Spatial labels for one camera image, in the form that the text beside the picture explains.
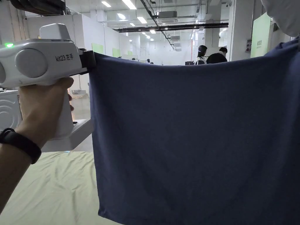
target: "person's left hand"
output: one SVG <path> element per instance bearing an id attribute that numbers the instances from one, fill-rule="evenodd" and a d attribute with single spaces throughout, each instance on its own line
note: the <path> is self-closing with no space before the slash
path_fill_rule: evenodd
<path id="1" fill-rule="evenodd" d="M 71 77 L 62 78 L 54 85 L 29 85 L 19 89 L 20 106 L 23 121 L 16 132 L 29 138 L 40 148 L 53 138 L 65 92 L 74 80 Z"/>

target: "green panel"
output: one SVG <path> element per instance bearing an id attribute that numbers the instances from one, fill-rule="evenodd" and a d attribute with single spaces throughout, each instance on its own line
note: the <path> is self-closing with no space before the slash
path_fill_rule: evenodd
<path id="1" fill-rule="evenodd" d="M 103 45 L 92 43 L 92 50 L 93 52 L 103 54 Z"/>
<path id="2" fill-rule="evenodd" d="M 271 18 L 267 13 L 254 20 L 251 58 L 263 56 L 268 52 Z"/>
<path id="3" fill-rule="evenodd" d="M 112 56 L 113 57 L 120 57 L 121 56 L 120 50 L 116 49 L 116 48 L 112 48 Z"/>

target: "wrist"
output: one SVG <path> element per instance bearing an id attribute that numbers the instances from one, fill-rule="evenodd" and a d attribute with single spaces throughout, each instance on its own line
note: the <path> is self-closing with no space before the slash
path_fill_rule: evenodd
<path id="1" fill-rule="evenodd" d="M 43 135 L 43 131 L 40 130 L 41 126 L 37 122 L 29 122 L 23 120 L 21 124 L 15 129 L 15 132 L 27 137 L 33 143 L 35 143 L 40 149 L 47 142 L 47 138 Z"/>

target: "gray floor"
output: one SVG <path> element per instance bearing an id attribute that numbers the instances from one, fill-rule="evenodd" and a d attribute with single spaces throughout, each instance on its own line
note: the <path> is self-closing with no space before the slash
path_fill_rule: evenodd
<path id="1" fill-rule="evenodd" d="M 72 95 L 73 100 L 71 105 L 74 107 L 72 112 L 73 119 L 89 119 L 91 117 L 90 111 L 90 99 L 88 96 L 83 96 L 77 98 L 77 95 Z M 78 145 L 73 151 L 75 152 L 92 152 L 93 151 L 93 142 L 92 135 L 88 136 L 80 145 Z"/>

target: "black wristband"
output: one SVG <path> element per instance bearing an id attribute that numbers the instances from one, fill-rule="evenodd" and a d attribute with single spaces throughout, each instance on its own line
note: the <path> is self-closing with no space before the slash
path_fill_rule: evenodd
<path id="1" fill-rule="evenodd" d="M 0 143 L 12 145 L 25 152 L 31 158 L 31 164 L 35 164 L 42 154 L 41 149 L 33 141 L 11 128 L 6 128 L 0 133 Z"/>

